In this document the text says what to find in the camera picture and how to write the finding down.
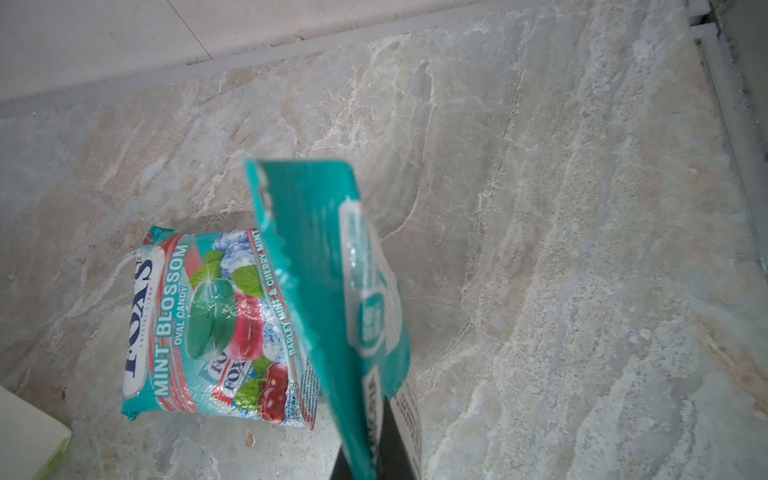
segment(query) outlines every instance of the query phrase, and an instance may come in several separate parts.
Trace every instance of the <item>marble countertop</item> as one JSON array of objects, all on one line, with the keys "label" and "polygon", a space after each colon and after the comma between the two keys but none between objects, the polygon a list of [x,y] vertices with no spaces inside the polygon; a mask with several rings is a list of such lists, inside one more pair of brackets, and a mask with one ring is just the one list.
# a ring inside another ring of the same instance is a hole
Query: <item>marble countertop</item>
[{"label": "marble countertop", "polygon": [[144,232],[253,225],[249,156],[354,165],[425,478],[768,476],[768,286],[682,2],[564,0],[0,120],[0,383],[72,428],[53,478],[330,471],[324,406],[120,414]]}]

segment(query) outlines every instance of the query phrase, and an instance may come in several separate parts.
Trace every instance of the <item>gray marble tile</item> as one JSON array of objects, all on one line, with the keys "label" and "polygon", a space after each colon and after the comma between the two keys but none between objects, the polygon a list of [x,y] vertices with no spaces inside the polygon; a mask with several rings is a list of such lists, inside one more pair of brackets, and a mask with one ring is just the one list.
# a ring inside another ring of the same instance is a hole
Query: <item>gray marble tile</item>
[{"label": "gray marble tile", "polygon": [[144,232],[253,224],[250,155],[354,164],[426,478],[768,475],[768,286],[678,3],[562,2],[0,121],[0,382],[74,430],[54,477],[329,472],[322,407],[313,432],[119,413]]}]

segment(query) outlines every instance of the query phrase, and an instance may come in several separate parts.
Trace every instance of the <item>cherry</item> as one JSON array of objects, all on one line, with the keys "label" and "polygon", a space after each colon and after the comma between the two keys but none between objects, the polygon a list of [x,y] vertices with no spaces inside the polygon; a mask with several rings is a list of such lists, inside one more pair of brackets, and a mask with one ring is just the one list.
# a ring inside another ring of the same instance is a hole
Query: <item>cherry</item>
[{"label": "cherry", "polygon": [[268,422],[283,423],[286,418],[286,393],[274,386],[268,386],[259,394],[257,402],[259,417]]},{"label": "cherry", "polygon": [[273,363],[264,373],[264,385],[277,387],[281,392],[288,390],[288,366]]},{"label": "cherry", "polygon": [[264,351],[264,320],[261,318],[259,300],[241,292],[235,292],[235,299],[237,324],[225,352],[234,360],[257,359]]}]

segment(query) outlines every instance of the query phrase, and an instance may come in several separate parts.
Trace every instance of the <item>blurry teal package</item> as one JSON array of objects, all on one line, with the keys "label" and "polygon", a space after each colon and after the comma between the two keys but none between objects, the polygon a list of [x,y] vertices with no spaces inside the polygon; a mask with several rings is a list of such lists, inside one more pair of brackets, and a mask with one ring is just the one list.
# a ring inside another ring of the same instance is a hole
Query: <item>blurry teal package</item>
[{"label": "blurry teal package", "polygon": [[134,272],[125,415],[165,410],[312,428],[317,393],[259,230],[150,229]]},{"label": "blurry teal package", "polygon": [[421,478],[399,287],[363,215],[352,168],[342,161],[248,161],[246,173],[285,305],[354,477],[377,478],[386,397],[413,477]]}]

